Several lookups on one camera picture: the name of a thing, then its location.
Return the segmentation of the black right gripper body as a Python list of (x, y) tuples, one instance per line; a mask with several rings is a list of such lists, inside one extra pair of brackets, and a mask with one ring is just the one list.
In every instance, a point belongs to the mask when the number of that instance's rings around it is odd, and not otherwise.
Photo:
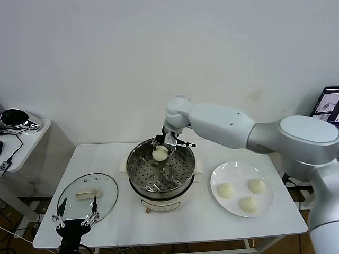
[(164, 125), (161, 134), (158, 135), (158, 141), (180, 141), (179, 135), (182, 133), (182, 130), (182, 128)]

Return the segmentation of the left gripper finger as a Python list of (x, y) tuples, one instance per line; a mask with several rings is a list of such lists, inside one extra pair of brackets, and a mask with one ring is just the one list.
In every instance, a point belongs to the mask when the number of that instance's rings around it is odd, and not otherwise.
[(92, 202), (91, 213), (81, 223), (81, 226), (93, 227), (94, 224), (98, 221), (99, 218), (100, 218), (100, 215), (99, 215), (98, 208), (97, 208), (96, 196), (94, 196), (94, 199), (93, 199), (93, 202)]
[(63, 202), (57, 207), (56, 215), (52, 216), (52, 220), (55, 223), (57, 228), (65, 227), (65, 223), (63, 222), (63, 215), (65, 212), (67, 203), (67, 198), (64, 198)]

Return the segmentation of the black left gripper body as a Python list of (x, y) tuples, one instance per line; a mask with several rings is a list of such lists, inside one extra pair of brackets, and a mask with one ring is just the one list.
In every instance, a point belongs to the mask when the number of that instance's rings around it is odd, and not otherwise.
[(82, 236), (89, 233), (89, 225), (84, 221), (85, 219), (66, 220), (65, 226), (60, 224), (56, 227), (57, 234), (62, 238), (62, 248), (79, 248)]

